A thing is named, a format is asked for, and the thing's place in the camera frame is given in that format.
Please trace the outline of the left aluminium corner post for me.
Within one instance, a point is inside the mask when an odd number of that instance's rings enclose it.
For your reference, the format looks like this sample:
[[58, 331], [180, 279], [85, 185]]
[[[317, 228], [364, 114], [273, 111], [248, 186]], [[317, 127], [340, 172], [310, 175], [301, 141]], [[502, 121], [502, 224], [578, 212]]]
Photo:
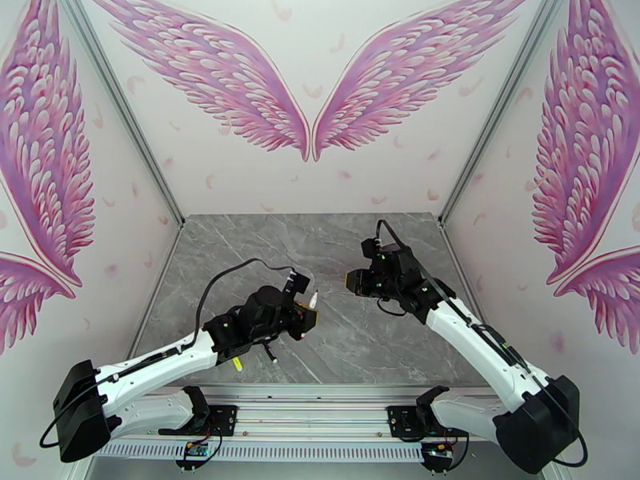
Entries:
[[151, 146], [142, 130], [138, 119], [132, 110], [132, 106], [126, 96], [122, 84], [118, 81], [116, 73], [107, 57], [98, 35], [90, 21], [88, 13], [81, 0], [58, 0], [62, 8], [70, 19], [70, 24], [79, 36], [85, 51], [87, 52], [94, 69], [103, 84], [106, 93], [112, 102], [126, 133], [141, 160], [144, 162], [151, 179], [159, 190], [166, 206], [168, 207], [173, 220], [178, 228], [185, 225], [185, 215], [183, 214], [170, 186], [158, 164]]

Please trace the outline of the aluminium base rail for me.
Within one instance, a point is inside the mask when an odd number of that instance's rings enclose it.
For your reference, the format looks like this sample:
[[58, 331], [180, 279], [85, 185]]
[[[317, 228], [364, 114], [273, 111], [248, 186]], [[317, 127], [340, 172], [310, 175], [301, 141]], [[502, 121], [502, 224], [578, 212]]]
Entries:
[[[218, 384], [201, 385], [196, 395], [211, 406], [238, 408], [234, 435], [222, 440], [267, 442], [404, 442], [390, 434], [386, 408], [414, 406], [428, 386], [358, 384]], [[128, 399], [113, 415], [122, 420], [110, 439], [187, 441], [159, 435], [179, 428], [193, 414], [181, 387], [164, 386]]]

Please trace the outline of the small circuit board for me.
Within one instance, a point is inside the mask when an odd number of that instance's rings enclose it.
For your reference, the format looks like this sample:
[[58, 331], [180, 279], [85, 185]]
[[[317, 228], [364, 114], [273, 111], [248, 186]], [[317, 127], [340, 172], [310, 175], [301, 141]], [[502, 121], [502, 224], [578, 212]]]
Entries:
[[213, 452], [208, 441], [187, 442], [182, 452], [178, 454], [175, 464], [183, 470], [196, 470], [212, 458]]
[[422, 465], [428, 470], [448, 470], [454, 464], [454, 448], [446, 442], [421, 442]]

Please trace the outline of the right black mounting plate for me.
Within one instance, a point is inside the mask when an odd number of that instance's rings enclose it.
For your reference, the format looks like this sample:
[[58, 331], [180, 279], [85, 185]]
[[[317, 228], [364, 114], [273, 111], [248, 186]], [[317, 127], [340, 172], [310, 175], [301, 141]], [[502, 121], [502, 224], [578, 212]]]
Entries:
[[422, 406], [388, 406], [386, 408], [390, 434], [404, 442], [420, 442], [427, 438], [464, 439], [468, 433], [442, 426], [429, 408]]

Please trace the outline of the black mounting plate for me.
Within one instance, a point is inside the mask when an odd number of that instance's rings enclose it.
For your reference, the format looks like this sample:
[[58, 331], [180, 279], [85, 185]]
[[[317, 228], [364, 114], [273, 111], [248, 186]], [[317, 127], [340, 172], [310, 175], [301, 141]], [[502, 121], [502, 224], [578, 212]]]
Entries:
[[159, 435], [184, 436], [203, 439], [213, 436], [234, 435], [238, 408], [236, 406], [204, 406], [196, 409], [187, 423], [179, 428], [161, 428]]
[[468, 433], [442, 426], [429, 408], [422, 406], [388, 406], [386, 408], [390, 434], [404, 442], [420, 442], [427, 438], [464, 439]]

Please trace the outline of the right small circuit board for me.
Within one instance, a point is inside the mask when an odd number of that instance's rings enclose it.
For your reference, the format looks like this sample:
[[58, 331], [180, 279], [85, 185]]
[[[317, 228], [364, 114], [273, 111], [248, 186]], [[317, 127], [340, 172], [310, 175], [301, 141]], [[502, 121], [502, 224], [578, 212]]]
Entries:
[[454, 464], [454, 448], [446, 442], [421, 442], [422, 465], [428, 470], [448, 470]]

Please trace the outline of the aluminium side rail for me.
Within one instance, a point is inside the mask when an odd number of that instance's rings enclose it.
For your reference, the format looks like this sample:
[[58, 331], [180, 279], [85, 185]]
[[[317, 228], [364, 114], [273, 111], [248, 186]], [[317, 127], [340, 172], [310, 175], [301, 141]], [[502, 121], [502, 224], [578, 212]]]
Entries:
[[446, 232], [445, 226], [440, 221], [438, 221], [438, 229], [439, 229], [440, 235], [443, 238], [443, 241], [450, 255], [452, 263], [454, 264], [456, 272], [459, 276], [462, 287], [465, 291], [467, 301], [468, 301], [467, 307], [470, 310], [472, 310], [474, 314], [482, 321], [483, 320], [482, 308], [480, 307], [477, 297], [474, 293], [473, 287], [471, 285], [471, 281], [462, 266], [462, 262], [458, 257], [458, 254], [452, 244], [452, 241], [450, 240], [448, 233]]
[[142, 317], [135, 329], [132, 341], [130, 343], [128, 351], [126, 352], [125, 359], [131, 359], [135, 355], [136, 350], [138, 349], [138, 345], [142, 338], [144, 329], [146, 328], [146, 324], [152, 314], [155, 302], [157, 301], [159, 291], [162, 288], [162, 284], [164, 283], [166, 273], [170, 267], [170, 264], [172, 263], [176, 249], [178, 248], [178, 244], [180, 243], [180, 239], [182, 237], [183, 230], [184, 230], [184, 225], [185, 224], [182, 223], [181, 225], [178, 226], [176, 234], [170, 245], [170, 248], [166, 252], [166, 255], [160, 261], [161, 265], [159, 267], [158, 274], [154, 280], [154, 284], [151, 288], [151, 292], [146, 301], [145, 307], [142, 310], [143, 311]]

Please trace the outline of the left aluminium side rail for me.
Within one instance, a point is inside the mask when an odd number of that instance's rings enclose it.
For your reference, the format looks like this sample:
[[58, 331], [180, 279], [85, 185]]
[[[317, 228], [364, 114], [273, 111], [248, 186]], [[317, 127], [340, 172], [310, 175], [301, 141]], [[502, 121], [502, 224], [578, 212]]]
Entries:
[[142, 310], [143, 311], [142, 317], [135, 329], [132, 341], [130, 343], [128, 351], [126, 352], [125, 359], [131, 359], [135, 355], [136, 350], [138, 349], [138, 345], [142, 338], [144, 329], [146, 328], [146, 324], [152, 314], [155, 302], [157, 301], [159, 291], [162, 288], [162, 284], [164, 283], [166, 273], [170, 267], [170, 264], [172, 263], [176, 249], [178, 248], [178, 244], [180, 243], [180, 239], [182, 237], [183, 230], [184, 230], [184, 225], [185, 224], [182, 223], [181, 225], [178, 226], [176, 234], [170, 245], [170, 248], [166, 252], [166, 255], [160, 261], [161, 265], [159, 267], [158, 274], [154, 280], [154, 284], [151, 288], [151, 292], [146, 301], [145, 307]]

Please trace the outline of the left small circuit board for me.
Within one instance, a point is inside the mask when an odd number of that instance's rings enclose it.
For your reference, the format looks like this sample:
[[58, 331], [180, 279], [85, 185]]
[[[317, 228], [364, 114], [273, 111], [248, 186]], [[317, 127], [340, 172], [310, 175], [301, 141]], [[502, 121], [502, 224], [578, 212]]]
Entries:
[[212, 458], [213, 452], [208, 441], [187, 442], [182, 452], [178, 454], [175, 464], [183, 470], [196, 470]]

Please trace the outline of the right aluminium side rail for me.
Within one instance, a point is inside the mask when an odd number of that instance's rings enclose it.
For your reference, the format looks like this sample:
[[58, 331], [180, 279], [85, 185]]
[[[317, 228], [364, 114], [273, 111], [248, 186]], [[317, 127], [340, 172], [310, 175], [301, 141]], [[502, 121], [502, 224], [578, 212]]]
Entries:
[[452, 263], [454, 264], [456, 272], [459, 276], [462, 287], [465, 291], [467, 301], [468, 301], [467, 307], [470, 310], [472, 310], [474, 314], [482, 321], [483, 320], [482, 308], [480, 307], [477, 297], [474, 293], [473, 287], [471, 285], [471, 281], [462, 266], [462, 262], [458, 257], [458, 254], [452, 244], [452, 241], [450, 240], [448, 233], [446, 232], [445, 226], [440, 221], [438, 221], [438, 229], [439, 229], [440, 235], [443, 238], [443, 241], [450, 255]]

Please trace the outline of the right aluminium corner post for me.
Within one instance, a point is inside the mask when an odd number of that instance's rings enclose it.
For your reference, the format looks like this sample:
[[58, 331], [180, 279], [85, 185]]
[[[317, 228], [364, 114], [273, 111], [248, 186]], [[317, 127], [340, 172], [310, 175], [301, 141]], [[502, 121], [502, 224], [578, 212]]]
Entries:
[[513, 63], [506, 74], [504, 83], [472, 145], [469, 157], [455, 181], [450, 196], [442, 208], [442, 212], [438, 215], [438, 227], [440, 230], [446, 228], [458, 202], [470, 184], [486, 148], [494, 136], [496, 129], [499, 128], [507, 109], [514, 101], [522, 78], [528, 71], [529, 65], [563, 1], [564, 0], [541, 0], [522, 44], [518, 48]]

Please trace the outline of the aluminium corner post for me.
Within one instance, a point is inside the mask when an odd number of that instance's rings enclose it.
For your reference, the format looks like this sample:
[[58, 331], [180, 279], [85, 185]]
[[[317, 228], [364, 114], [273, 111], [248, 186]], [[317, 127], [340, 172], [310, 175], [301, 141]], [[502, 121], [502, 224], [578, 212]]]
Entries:
[[141, 160], [144, 162], [151, 179], [159, 190], [166, 206], [168, 207], [173, 220], [178, 228], [185, 225], [185, 215], [183, 214], [170, 186], [158, 164], [151, 146], [142, 130], [138, 119], [132, 110], [132, 106], [126, 96], [122, 84], [118, 81], [116, 73], [107, 57], [98, 35], [90, 21], [88, 13], [81, 0], [58, 0], [62, 8], [70, 19], [70, 24], [79, 36], [85, 51], [87, 52], [94, 69], [103, 84], [106, 93], [112, 102], [126, 133]]
[[507, 109], [514, 101], [522, 78], [528, 71], [529, 65], [563, 1], [564, 0], [541, 0], [522, 44], [518, 48], [513, 63], [506, 74], [504, 83], [472, 145], [469, 157], [455, 181], [450, 196], [442, 208], [442, 212], [438, 215], [438, 227], [440, 230], [446, 228], [458, 202], [470, 184], [486, 148], [494, 136], [496, 129], [499, 128]]

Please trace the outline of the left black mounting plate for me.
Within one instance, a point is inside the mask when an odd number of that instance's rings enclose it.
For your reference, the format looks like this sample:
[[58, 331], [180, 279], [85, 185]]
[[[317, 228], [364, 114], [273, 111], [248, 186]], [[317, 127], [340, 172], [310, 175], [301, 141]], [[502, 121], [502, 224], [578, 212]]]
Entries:
[[159, 435], [184, 436], [203, 439], [213, 436], [234, 435], [238, 408], [236, 406], [204, 406], [196, 409], [187, 423], [179, 428], [161, 428]]

